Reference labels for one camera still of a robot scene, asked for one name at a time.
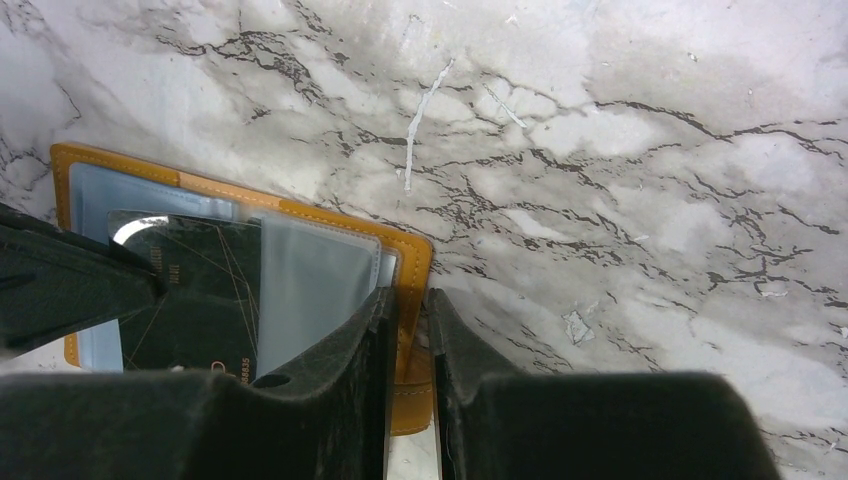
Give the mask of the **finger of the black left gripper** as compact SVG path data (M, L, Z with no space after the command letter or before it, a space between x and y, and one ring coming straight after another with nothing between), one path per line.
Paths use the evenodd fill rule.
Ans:
M155 306L166 287L127 249L1 205L1 347L23 353Z

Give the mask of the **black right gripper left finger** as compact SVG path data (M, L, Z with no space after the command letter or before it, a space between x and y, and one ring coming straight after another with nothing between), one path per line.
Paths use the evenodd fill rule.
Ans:
M211 370L5 375L5 479L382 479L397 306L371 293L246 385Z

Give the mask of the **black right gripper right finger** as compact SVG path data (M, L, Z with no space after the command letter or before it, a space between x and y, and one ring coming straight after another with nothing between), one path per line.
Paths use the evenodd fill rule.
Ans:
M743 398L698 372L525 372L427 305L444 479L776 479Z

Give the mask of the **yellow leather card holder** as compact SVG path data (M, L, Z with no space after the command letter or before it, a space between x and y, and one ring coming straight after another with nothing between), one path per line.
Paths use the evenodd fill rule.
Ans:
M70 167L85 163L151 180L157 184L181 187L194 193L234 200L246 206L265 208L311 222L378 237L383 247L399 255L392 281L392 285L397 288L399 327L390 434L412 435L428 428L433 414L430 367L424 363L423 351L413 346L433 254L432 245L425 237L82 144L54 144L50 147L50 159L58 223L64 229L71 227Z

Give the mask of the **black credit card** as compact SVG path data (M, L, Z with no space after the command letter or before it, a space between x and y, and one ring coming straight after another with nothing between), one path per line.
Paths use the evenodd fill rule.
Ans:
M116 210L114 243L146 260L164 287L157 303L119 321L126 370L220 371L257 377L261 226Z

